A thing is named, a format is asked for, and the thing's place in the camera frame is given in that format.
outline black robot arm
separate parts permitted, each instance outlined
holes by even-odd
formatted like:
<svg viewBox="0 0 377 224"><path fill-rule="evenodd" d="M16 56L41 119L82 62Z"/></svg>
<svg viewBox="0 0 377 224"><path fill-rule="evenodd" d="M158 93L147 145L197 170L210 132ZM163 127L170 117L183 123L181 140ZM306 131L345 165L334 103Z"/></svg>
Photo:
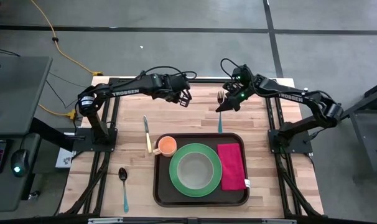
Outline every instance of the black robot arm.
<svg viewBox="0 0 377 224"><path fill-rule="evenodd" d="M107 144L109 142L108 128L97 114L106 100L142 93L151 96L152 99L162 98L167 102L180 103L187 107L192 99L189 89L190 84L185 73L166 75L142 72L127 82L89 86L78 95L77 104L80 114L87 117L92 126L93 144Z"/></svg>
<svg viewBox="0 0 377 224"><path fill-rule="evenodd" d="M234 69L231 81L223 88L228 91L224 102L216 112L240 110L240 103L253 94L264 98L278 97L307 105L314 117L303 119L296 123L284 123L276 134L277 144L289 145L295 134L316 127L332 128L340 122L343 113L340 103L336 103L323 91L307 91L278 84L275 80L260 74L253 75L251 70L242 65Z"/></svg>

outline green plate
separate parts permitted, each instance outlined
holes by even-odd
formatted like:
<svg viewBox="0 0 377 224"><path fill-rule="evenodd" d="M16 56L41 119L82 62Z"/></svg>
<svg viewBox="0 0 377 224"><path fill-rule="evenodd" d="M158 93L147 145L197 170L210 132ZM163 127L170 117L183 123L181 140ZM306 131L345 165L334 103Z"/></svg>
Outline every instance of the green plate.
<svg viewBox="0 0 377 224"><path fill-rule="evenodd" d="M199 153L203 156L206 156L207 159L212 163L213 170L211 170L211 172L213 172L213 175L209 183L201 189L188 188L179 179L179 163L185 156L192 153ZM203 197L212 193L218 187L221 180L221 162L216 152L210 147L204 144L192 143L181 147L174 154L169 165L169 175L170 180L172 181L175 188L182 194L189 197Z"/></svg>

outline brown tray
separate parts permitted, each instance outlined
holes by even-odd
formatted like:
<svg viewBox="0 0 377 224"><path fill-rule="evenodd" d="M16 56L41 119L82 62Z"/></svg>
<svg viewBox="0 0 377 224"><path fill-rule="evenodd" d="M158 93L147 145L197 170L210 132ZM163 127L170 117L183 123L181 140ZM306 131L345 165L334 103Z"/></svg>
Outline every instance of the brown tray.
<svg viewBox="0 0 377 224"><path fill-rule="evenodd" d="M243 159L245 179L248 178L246 171L245 151L243 140L234 133L196 133L196 134L164 134L176 139L177 148L190 144L200 143L209 146L216 152L218 144L238 143ZM172 184L169 177L169 164L172 158L155 156L154 163L154 200L162 207L210 207L210 206L239 206L244 204L249 197L249 189L225 191L219 186L209 195L194 198L180 193Z"/></svg>

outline computer mouse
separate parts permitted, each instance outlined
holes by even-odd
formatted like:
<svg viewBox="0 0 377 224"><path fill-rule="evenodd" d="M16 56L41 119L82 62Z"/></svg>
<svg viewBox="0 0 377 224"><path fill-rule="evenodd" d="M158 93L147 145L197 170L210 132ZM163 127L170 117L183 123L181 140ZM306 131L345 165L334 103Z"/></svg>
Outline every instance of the computer mouse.
<svg viewBox="0 0 377 224"><path fill-rule="evenodd" d="M28 155L27 149L19 149L12 154L10 167L16 177L23 177L27 174L29 170Z"/></svg>

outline fork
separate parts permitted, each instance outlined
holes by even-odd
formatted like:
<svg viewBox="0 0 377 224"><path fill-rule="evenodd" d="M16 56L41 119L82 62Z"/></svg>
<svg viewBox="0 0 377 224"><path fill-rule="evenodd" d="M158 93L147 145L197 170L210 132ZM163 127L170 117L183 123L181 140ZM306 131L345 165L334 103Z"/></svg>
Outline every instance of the fork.
<svg viewBox="0 0 377 224"><path fill-rule="evenodd" d="M221 105L223 103L223 100L225 99L225 93L223 91L219 91L218 92L218 103L219 105ZM218 126L218 132L219 133L222 133L223 132L223 128L222 128L222 125L221 125L221 112L219 112L219 126Z"/></svg>

